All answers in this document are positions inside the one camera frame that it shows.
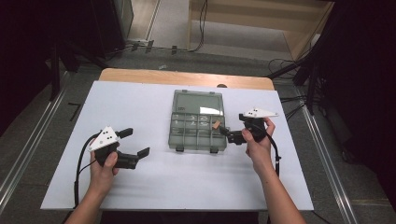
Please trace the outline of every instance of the white board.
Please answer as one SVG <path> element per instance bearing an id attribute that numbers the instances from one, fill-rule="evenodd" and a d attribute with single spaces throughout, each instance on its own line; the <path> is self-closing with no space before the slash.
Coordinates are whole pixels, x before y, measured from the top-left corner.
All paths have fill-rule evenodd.
<path id="1" fill-rule="evenodd" d="M 119 150 L 136 154 L 150 147 L 149 155 L 135 170 L 121 169 L 103 209 L 120 210 L 265 210 L 262 185 L 246 155 L 246 145 L 228 144 L 224 152 L 185 150 L 168 146 L 175 90 L 221 92 L 226 125 L 242 130 L 238 114 L 253 106 L 273 111 L 276 125 L 280 179 L 300 210 L 313 210 L 290 130 L 276 91 L 207 88 L 96 81 L 88 95 L 64 154 L 49 185 L 42 209 L 74 206 L 73 184 L 78 156 L 86 140 L 107 125 L 115 131 L 133 128 L 134 134 L 120 140 Z M 85 152 L 82 165 L 89 163 Z M 79 180 L 79 195 L 85 194 L 89 169 Z"/>

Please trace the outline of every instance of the green plastic case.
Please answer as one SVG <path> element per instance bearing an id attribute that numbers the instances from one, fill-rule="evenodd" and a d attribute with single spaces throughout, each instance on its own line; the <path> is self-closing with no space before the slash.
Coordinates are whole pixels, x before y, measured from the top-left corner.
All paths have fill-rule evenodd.
<path id="1" fill-rule="evenodd" d="M 225 126 L 221 93 L 175 91 L 169 130 L 169 147 L 208 150 L 218 153 L 227 147 L 226 137 L 212 125 L 219 120 Z"/>

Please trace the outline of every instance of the table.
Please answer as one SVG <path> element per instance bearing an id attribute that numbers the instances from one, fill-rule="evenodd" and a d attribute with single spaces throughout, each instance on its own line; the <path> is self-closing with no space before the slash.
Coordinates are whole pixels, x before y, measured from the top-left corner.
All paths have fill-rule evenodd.
<path id="1" fill-rule="evenodd" d="M 190 0 L 188 45 L 191 21 L 200 19 L 204 2 Z M 209 0 L 207 4 L 206 21 L 283 30 L 294 61 L 320 34 L 333 6 L 314 0 Z"/>
<path id="2" fill-rule="evenodd" d="M 256 90 L 247 89 L 248 83 Z M 214 88 L 218 84 L 235 89 Z M 41 208 L 73 207 L 74 171 L 80 148 L 98 129 L 111 125 L 116 131 L 134 128 L 132 136 L 120 140 L 120 151 L 135 154 L 150 147 L 150 154 L 137 164 L 135 170 L 120 171 L 113 189 L 102 203 L 102 209 L 265 210 L 260 179 L 252 168 L 251 159 L 245 154 L 246 146 L 229 144 L 224 152 L 210 154 L 199 150 L 180 153 L 167 145 L 173 92 L 189 90 L 221 92 L 226 125 L 231 130 L 243 128 L 237 118 L 238 113 L 243 112 L 241 108 L 264 103 L 266 109 L 278 112 L 280 116 L 273 121 L 277 127 L 274 139 L 283 158 L 280 178 L 299 209 L 313 210 L 277 92 L 266 90 L 273 88 L 271 80 L 262 77 L 104 70 L 99 81 L 92 85 Z M 86 152 L 82 164 L 88 164 L 88 155 Z M 89 175 L 89 172 L 83 172 L 80 176 L 80 195 L 84 195 L 88 188 Z"/>

